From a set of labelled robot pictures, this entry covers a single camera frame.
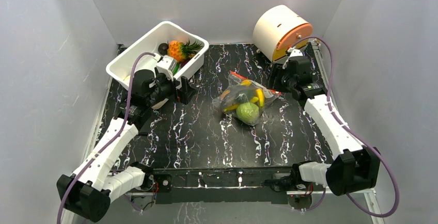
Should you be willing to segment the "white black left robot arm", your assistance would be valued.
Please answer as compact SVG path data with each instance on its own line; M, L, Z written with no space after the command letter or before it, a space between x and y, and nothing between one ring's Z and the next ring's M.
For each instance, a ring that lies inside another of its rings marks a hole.
M130 190L151 190L156 184L153 169L139 162L112 177L108 174L128 143L142 134L153 106L166 99L187 104L195 91L185 76L175 79L158 70L132 72L127 98L106 134L71 175L61 175L56 183L61 200L57 223L61 223L64 210L97 222L114 200Z

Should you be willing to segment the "yellow toy corn cob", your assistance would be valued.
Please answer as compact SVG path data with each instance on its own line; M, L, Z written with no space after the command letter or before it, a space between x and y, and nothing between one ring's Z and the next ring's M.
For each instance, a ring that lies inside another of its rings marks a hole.
M236 108L238 108L239 105L240 105L240 103L238 103L238 104L233 104L233 105L231 105L231 106L227 106L227 107L223 108L223 112L233 111L233 110L235 110Z

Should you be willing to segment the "clear zip bag orange zipper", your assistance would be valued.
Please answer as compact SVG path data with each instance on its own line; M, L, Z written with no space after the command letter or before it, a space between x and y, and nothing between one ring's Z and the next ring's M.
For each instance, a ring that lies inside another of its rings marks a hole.
M254 126L262 121L265 110L280 96L260 83L229 72L228 87L213 99L214 108Z

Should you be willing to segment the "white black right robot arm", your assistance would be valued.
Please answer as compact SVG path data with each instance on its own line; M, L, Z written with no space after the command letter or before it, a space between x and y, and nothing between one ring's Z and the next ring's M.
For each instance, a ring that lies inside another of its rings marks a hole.
M334 118L336 109L327 100L325 85L312 75L307 57L289 57L283 65L274 64L267 87L292 94L316 123L334 157L331 164L312 161L293 164L291 174L284 178L287 183L298 190L316 183L337 196L375 187L380 160L345 130L346 124Z

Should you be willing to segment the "small orange toy tangerine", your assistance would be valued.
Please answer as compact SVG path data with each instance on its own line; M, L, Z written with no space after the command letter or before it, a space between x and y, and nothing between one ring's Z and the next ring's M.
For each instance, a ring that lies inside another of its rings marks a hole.
M225 90L221 95L220 95L220 100L223 101L225 100L225 98L230 94L230 90Z

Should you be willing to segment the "light green toy cabbage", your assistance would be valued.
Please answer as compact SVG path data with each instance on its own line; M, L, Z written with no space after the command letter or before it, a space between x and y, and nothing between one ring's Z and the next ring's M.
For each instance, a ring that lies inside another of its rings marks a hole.
M251 102L240 104L236 109L237 118L246 123L254 124L260 115L259 107Z

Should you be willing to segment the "dark green toy avocado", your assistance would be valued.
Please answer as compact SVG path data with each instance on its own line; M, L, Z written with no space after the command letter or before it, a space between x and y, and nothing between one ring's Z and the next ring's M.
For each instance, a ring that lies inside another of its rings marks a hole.
M235 104L243 104L249 102L254 97L254 92L252 90L241 90L234 96Z

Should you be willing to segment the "yellow toy banana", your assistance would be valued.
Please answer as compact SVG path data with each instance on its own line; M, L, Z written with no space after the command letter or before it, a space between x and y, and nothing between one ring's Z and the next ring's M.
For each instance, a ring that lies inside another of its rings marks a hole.
M260 88L257 88L256 89L256 95L257 95L257 98L258 98L258 101L257 101L258 106L261 109L263 109L264 108L264 104L265 104L265 96L264 96L263 90L260 89Z

